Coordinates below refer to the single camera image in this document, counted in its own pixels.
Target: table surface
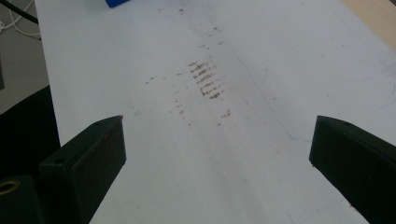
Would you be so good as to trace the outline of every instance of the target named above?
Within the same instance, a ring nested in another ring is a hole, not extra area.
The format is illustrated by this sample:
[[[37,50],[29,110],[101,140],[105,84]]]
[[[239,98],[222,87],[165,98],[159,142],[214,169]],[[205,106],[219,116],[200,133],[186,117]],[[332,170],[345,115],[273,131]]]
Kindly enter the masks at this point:
[[[396,144],[396,54],[341,1],[36,6],[62,144],[124,116],[92,223],[367,223],[308,160],[317,115]]]

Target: gray floor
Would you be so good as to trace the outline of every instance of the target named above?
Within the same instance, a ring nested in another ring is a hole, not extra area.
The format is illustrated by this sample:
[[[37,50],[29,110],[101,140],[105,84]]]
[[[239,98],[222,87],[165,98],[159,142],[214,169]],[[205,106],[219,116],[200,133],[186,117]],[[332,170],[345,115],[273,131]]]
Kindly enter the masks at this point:
[[[15,0],[24,7],[28,1]],[[28,12],[36,16],[35,6]],[[0,21],[10,24],[8,9],[0,5]],[[39,33],[38,25],[21,19],[18,26],[26,33]],[[49,85],[43,46],[40,40],[18,33],[13,27],[0,34],[1,69],[5,88],[0,90],[0,114],[32,93]]]

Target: beige wooden edge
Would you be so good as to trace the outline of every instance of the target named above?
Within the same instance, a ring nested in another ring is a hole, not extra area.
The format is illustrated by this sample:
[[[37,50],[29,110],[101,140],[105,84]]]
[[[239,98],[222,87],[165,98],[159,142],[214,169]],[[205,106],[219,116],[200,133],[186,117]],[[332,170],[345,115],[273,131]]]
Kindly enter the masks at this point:
[[[396,6],[389,0],[343,0],[388,46],[396,51]]]

